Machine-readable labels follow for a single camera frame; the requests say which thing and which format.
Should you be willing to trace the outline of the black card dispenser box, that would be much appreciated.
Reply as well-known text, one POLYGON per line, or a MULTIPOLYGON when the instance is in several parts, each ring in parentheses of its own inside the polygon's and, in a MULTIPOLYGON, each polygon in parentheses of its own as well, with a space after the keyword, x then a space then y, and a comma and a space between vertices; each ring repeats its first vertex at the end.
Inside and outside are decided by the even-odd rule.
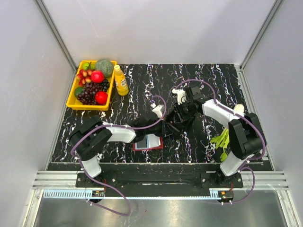
POLYGON ((181 136, 195 120, 195 115, 188 115, 184 119, 177 113, 171 112, 165 117, 164 132, 165 136, 181 136))

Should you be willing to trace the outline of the red leather card holder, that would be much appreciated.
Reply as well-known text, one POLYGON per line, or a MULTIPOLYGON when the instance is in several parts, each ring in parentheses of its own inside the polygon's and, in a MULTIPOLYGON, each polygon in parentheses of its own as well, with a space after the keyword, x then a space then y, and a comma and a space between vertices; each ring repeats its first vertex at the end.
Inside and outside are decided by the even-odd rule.
POLYGON ((135 144, 133 145, 134 151, 144 151, 144 150, 153 150, 163 148, 162 137, 155 136, 154 134, 145 135, 143 139, 146 139, 148 142, 148 147, 146 149, 136 149, 135 144))

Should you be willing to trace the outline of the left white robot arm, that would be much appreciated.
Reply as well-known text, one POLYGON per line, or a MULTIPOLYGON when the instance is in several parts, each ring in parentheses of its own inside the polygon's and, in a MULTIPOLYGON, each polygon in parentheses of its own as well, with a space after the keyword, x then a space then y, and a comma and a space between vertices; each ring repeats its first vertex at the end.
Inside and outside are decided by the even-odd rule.
POLYGON ((133 143, 139 148, 158 147, 163 136, 165 105, 152 104, 152 112, 141 116, 130 124, 116 125, 92 117, 78 127, 69 137, 71 154, 80 159, 87 172, 86 181, 93 187, 101 185, 103 176, 97 154, 109 142, 133 143))

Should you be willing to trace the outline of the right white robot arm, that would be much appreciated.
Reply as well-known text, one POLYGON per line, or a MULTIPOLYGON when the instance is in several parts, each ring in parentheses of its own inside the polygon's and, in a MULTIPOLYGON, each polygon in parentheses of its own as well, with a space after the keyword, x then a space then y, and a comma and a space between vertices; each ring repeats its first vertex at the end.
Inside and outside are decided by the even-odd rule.
POLYGON ((211 117, 228 129, 231 151, 215 176, 219 186, 228 186, 232 182, 232 175, 239 171, 244 162, 266 146, 257 115, 235 111, 213 97, 204 98, 197 86, 174 88, 172 93, 176 95, 177 102, 166 117, 166 124, 172 133, 183 133, 198 114, 211 117))

